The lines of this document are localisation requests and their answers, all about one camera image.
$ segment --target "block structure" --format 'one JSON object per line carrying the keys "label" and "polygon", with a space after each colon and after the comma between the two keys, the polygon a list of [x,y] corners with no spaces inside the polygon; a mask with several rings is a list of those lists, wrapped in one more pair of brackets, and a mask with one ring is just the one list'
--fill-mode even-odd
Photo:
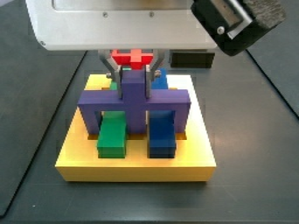
{"label": "block structure", "polygon": [[87,133],[98,133],[101,111],[125,111],[127,134],[145,133],[145,111],[170,110],[174,112],[173,127],[182,133],[189,114],[190,98],[188,90],[152,90],[145,99],[145,70],[123,71],[121,80],[122,99],[114,90],[82,91],[78,98],[78,110]]}
{"label": "block structure", "polygon": [[[149,159],[145,137],[126,139],[125,158],[97,158],[97,140],[89,139],[79,111],[75,110],[54,165],[66,181],[165,182],[210,179],[216,162],[192,79],[188,75],[168,75],[166,80],[169,87],[188,89],[192,102],[185,127],[186,140],[176,139],[174,158]],[[107,88],[105,75],[90,75],[85,89],[99,88]]]}

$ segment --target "yellow block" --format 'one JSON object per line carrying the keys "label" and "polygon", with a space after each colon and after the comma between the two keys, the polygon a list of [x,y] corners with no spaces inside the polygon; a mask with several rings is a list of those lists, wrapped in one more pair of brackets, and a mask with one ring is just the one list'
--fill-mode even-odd
{"label": "yellow block", "polygon": [[[182,140],[184,137],[176,137],[174,158],[146,158],[145,136],[126,140],[125,158],[98,158],[97,140],[87,140],[89,135],[79,111],[75,110],[54,165],[66,181],[164,182],[209,180],[216,162],[192,88],[192,79],[188,75],[168,75],[166,79],[169,87],[188,89],[190,95],[190,113],[185,128],[186,140]],[[107,84],[103,75],[90,75],[85,89],[106,88]]]}

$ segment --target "red cross-shaped block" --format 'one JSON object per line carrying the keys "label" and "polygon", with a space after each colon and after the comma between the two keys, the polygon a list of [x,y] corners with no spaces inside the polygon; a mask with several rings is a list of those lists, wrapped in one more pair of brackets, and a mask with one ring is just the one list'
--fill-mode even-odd
{"label": "red cross-shaped block", "polygon": [[113,50],[110,55],[119,66],[130,66],[133,70],[149,65],[153,59],[153,54],[142,53],[141,49],[133,49],[130,53],[121,53],[118,50]]}

